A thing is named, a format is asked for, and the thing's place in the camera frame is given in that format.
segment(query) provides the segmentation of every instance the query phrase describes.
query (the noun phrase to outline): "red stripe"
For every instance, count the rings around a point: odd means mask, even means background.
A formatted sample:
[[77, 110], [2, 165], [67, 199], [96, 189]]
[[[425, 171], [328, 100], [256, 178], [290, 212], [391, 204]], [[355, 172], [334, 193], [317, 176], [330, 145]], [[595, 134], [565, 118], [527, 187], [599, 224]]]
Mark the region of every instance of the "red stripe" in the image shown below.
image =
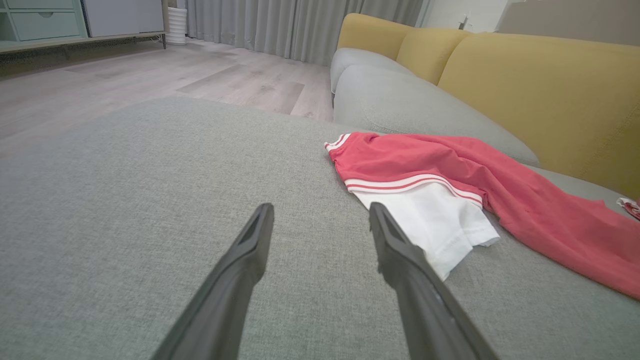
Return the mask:
[[338, 144], [342, 141], [342, 138], [344, 138], [344, 135], [345, 135], [345, 134], [340, 135], [340, 138], [338, 139], [338, 141], [336, 141], [336, 142], [335, 142], [335, 144], [334, 144], [334, 145], [332, 145], [332, 144], [328, 143], [328, 144], [326, 144], [326, 145], [324, 146], [324, 148], [326, 149], [326, 147], [327, 147], [327, 146], [329, 146], [329, 145], [331, 145], [331, 146], [336, 146], [336, 145], [338, 145]]
[[416, 181], [414, 181], [412, 183], [409, 183], [409, 184], [406, 184], [406, 185], [402, 185], [402, 186], [368, 186], [368, 185], [349, 184], [349, 185], [347, 185], [347, 188], [351, 188], [351, 187], [355, 186], [355, 187], [358, 187], [358, 188], [366, 188], [366, 189], [374, 189], [374, 190], [396, 190], [396, 189], [403, 189], [403, 188], [406, 188], [406, 187], [411, 186], [413, 184], [419, 183], [421, 181], [427, 181], [427, 180], [435, 180], [438, 183], [442, 183], [442, 184], [446, 185], [455, 195], [457, 195], [459, 197], [463, 197], [464, 199], [473, 200], [475, 202], [480, 203], [480, 205], [482, 204], [481, 201], [478, 201], [477, 199], [475, 199], [473, 197], [464, 196], [464, 195], [458, 193], [456, 191], [457, 189], [453, 185], [449, 184], [448, 182], [442, 181], [442, 179], [438, 179], [438, 178], [435, 178], [435, 177], [426, 177], [424, 179], [419, 179], [419, 180], [416, 180]]

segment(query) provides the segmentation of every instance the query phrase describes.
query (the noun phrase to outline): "curtain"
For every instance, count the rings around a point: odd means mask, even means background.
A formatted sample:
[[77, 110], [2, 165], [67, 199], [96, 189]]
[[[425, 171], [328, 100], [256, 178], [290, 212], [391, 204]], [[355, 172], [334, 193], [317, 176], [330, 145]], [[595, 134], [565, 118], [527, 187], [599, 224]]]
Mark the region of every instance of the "curtain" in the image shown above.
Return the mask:
[[329, 65], [348, 13], [413, 26], [421, 5], [422, 0], [188, 0], [188, 35]]

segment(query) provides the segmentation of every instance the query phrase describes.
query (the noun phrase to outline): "mint green drawer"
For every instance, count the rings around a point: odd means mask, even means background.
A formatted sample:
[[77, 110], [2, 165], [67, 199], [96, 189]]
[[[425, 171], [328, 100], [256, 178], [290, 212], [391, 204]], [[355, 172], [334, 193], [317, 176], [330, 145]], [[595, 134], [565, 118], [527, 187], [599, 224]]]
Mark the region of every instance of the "mint green drawer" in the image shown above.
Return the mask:
[[74, 0], [6, 0], [9, 9], [73, 9]]
[[80, 35], [73, 12], [12, 13], [20, 41]]

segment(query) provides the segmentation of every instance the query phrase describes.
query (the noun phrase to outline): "wooden floor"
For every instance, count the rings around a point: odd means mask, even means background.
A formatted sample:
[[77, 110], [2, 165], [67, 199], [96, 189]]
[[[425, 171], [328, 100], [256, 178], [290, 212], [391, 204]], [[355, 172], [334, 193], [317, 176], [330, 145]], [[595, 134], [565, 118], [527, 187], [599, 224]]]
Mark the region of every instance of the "wooden floor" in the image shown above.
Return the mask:
[[328, 67], [201, 40], [167, 50], [142, 42], [1, 78], [0, 158], [113, 110], [171, 96], [333, 118]]

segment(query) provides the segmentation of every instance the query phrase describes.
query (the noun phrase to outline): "gray cabinet door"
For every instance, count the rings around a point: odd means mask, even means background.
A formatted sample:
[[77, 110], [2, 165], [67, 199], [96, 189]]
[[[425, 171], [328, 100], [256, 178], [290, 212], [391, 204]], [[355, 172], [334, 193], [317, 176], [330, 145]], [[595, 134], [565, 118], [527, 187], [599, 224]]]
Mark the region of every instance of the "gray cabinet door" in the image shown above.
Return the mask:
[[91, 37], [137, 34], [138, 5], [131, 0], [84, 0]]
[[162, 0], [136, 0], [136, 2], [139, 32], [164, 31]]

